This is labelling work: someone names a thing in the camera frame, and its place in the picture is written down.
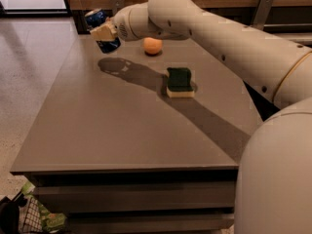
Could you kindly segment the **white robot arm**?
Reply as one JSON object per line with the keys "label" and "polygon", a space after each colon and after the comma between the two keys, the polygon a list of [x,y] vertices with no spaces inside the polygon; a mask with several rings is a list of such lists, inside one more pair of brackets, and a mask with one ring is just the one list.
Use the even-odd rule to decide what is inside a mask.
{"label": "white robot arm", "polygon": [[104,42],[190,38],[279,107],[242,155],[235,234],[311,234],[310,48],[206,12],[191,0],[128,6],[91,34]]}

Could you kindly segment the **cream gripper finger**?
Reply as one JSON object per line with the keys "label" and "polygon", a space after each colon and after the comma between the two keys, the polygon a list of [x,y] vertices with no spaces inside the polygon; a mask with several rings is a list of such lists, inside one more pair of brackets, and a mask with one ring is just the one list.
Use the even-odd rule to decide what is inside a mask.
{"label": "cream gripper finger", "polygon": [[101,41],[103,39],[102,30],[101,29],[92,29],[90,34],[96,41]]}

